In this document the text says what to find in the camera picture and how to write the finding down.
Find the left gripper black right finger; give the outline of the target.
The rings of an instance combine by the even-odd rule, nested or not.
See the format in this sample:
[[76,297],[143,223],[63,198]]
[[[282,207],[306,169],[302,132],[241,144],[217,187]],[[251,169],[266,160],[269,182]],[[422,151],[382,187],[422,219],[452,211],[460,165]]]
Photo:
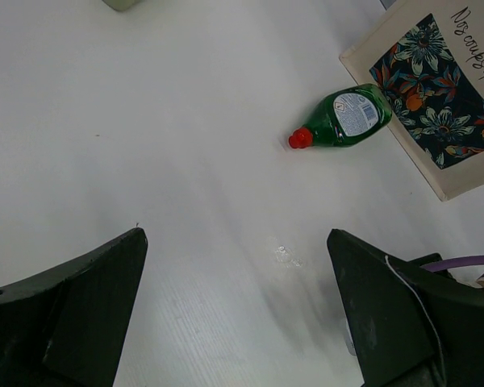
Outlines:
[[328,253],[366,386],[484,386],[484,289],[333,229]]

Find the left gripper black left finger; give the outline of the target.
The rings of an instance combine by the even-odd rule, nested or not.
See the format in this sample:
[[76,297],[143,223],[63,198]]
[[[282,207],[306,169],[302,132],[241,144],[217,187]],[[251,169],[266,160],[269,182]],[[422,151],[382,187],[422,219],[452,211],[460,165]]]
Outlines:
[[148,251],[137,227],[0,287],[0,386],[111,386]]

